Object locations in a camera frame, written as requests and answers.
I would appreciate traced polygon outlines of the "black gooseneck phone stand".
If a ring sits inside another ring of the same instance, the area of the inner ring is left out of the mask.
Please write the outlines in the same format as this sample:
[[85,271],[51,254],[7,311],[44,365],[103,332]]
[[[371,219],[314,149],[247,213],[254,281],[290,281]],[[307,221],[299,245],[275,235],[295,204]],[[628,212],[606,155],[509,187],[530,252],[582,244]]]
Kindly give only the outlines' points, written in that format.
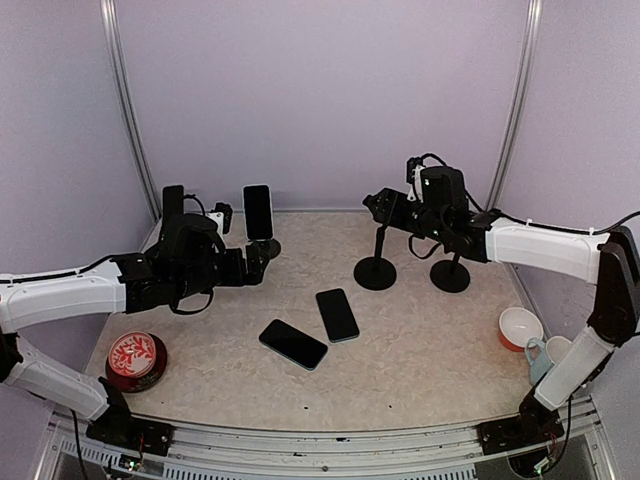
[[387,226],[380,225],[376,230],[374,255],[361,259],[354,268],[354,279],[363,288],[382,291],[390,288],[396,281],[394,265],[383,257],[383,246]]

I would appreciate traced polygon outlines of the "light blue case phone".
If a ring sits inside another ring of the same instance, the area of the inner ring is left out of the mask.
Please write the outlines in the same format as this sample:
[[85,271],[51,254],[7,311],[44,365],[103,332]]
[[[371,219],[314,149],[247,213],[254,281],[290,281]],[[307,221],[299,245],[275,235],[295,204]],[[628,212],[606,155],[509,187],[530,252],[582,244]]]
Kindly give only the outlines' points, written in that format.
[[267,185],[247,185],[243,188],[243,207],[247,238],[252,241],[273,238],[270,189]]

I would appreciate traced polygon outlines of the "clear case phone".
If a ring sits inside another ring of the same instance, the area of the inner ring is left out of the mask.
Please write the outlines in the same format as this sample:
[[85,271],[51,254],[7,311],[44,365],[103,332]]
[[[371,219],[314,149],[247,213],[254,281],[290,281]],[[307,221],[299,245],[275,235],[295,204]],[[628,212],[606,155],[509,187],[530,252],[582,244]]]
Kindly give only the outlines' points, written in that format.
[[163,232],[169,221],[175,215],[184,213],[184,186],[170,185],[162,190],[161,230]]

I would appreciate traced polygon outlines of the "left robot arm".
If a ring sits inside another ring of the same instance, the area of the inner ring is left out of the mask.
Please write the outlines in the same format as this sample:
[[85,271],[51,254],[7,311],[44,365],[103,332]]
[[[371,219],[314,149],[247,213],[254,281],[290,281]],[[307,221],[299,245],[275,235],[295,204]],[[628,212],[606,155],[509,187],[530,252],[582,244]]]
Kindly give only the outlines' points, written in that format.
[[77,372],[21,338],[33,325],[91,314],[133,314],[212,295],[217,287],[254,286],[269,263],[256,245],[229,248],[224,229],[207,216],[175,214],[144,252],[108,255],[88,266],[1,277],[1,380],[99,422],[121,445],[140,434],[126,400],[104,379]]

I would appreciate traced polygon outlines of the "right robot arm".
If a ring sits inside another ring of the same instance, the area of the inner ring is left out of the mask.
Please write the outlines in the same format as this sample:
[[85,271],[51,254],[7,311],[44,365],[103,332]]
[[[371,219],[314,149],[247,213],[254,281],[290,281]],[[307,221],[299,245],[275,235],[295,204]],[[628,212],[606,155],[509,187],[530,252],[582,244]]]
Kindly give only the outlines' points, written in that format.
[[511,433],[535,442],[555,411],[595,378],[614,351],[636,336],[639,323],[639,253],[623,225],[581,231],[514,220],[498,209],[474,211],[463,173],[410,161],[408,193],[384,188],[363,204],[382,228],[429,238],[455,257],[511,263],[568,275],[596,288],[593,311],[566,354],[523,401]]

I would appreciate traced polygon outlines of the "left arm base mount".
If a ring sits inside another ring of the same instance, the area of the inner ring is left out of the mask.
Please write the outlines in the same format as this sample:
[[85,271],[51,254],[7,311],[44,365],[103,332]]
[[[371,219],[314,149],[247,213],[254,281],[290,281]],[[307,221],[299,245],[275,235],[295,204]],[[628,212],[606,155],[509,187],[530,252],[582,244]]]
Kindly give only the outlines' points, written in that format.
[[168,423],[132,416],[129,411],[109,408],[98,419],[89,422],[86,436],[142,454],[166,457],[174,427]]

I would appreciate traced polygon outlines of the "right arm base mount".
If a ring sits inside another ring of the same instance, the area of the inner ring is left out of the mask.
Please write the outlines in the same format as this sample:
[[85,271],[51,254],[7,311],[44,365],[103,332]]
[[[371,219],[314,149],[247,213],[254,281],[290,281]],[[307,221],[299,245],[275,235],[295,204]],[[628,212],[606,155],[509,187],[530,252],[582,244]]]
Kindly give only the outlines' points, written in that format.
[[558,416],[540,426],[517,415],[482,422],[477,433],[483,454],[493,455],[558,439],[565,434],[565,429]]

